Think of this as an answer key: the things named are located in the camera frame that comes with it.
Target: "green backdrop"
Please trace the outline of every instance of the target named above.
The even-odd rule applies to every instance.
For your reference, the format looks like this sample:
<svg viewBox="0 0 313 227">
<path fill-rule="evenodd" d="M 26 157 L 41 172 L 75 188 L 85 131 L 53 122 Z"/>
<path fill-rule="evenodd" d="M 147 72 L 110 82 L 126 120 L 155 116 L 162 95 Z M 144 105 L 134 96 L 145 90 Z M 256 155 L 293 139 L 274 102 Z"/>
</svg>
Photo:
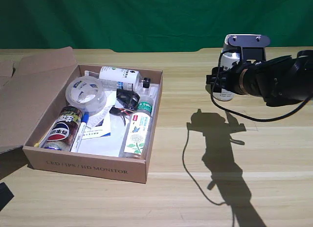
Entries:
<svg viewBox="0 0 313 227">
<path fill-rule="evenodd" d="M 313 46 L 313 0 L 1 0 L 0 48 L 221 47 L 227 34 Z"/>
</svg>

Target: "clear tape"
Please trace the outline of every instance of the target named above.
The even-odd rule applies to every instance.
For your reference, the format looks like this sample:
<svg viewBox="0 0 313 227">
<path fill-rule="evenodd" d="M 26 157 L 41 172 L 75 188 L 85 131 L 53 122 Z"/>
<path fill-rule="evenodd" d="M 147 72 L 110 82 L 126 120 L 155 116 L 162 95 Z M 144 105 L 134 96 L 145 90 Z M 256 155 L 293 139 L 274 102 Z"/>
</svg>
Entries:
<svg viewBox="0 0 313 227">
<path fill-rule="evenodd" d="M 100 112 L 107 101 L 103 84 L 91 76 L 72 81 L 67 87 L 66 98 L 70 105 L 89 115 Z"/>
</svg>

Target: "wooden table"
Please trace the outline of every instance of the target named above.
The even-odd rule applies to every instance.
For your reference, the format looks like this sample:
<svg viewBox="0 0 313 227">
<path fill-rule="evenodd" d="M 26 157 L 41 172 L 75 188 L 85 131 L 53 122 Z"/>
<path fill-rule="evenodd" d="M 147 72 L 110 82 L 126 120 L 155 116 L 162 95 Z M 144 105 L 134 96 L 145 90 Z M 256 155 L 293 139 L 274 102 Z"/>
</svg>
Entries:
<svg viewBox="0 0 313 227">
<path fill-rule="evenodd" d="M 267 59 L 294 57 L 307 48 L 267 48 Z M 40 51 L 0 50 L 0 61 L 19 61 Z M 22 151 L 15 150 L 0 156 L 0 179 L 15 195 L 0 212 L 0 226 L 313 226 L 312 103 L 271 123 L 226 115 L 205 90 L 205 76 L 216 66 L 220 51 L 75 50 L 81 64 L 164 70 L 147 184 L 32 170 Z M 270 108 L 261 98 L 238 95 L 220 104 L 259 118 L 295 107 Z M 184 163 L 194 180 L 183 167 L 184 147 Z M 231 180 L 216 179 L 216 174 Z"/>
</svg>

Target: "marker pen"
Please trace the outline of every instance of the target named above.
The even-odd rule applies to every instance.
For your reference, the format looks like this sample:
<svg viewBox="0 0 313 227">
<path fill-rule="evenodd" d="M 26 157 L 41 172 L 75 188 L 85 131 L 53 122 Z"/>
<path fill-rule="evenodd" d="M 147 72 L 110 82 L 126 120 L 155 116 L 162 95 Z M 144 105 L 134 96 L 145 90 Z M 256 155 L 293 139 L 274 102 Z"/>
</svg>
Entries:
<svg viewBox="0 0 313 227">
<path fill-rule="evenodd" d="M 82 118 L 82 122 L 79 126 L 78 132 L 76 134 L 75 140 L 73 142 L 72 149 L 70 150 L 71 152 L 75 152 L 75 153 L 78 152 L 79 145 L 80 145 L 80 142 L 82 141 L 88 119 L 89 119 L 89 114 L 85 113 Z"/>
</svg>

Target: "cardboard box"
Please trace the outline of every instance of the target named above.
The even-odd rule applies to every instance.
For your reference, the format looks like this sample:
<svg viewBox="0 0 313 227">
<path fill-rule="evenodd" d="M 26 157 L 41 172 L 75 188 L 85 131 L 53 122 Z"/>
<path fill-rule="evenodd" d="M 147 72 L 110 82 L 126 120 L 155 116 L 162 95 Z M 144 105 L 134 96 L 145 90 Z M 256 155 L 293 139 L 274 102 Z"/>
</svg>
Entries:
<svg viewBox="0 0 313 227">
<path fill-rule="evenodd" d="M 157 113 L 162 92 L 162 71 L 136 69 L 160 84 L 145 159 L 97 156 L 33 147 L 68 103 L 67 85 L 100 66 L 78 65 L 72 48 L 51 50 L 21 60 L 16 74 L 0 94 L 0 150 L 23 146 L 34 169 L 145 183 L 148 175 Z"/>
</svg>

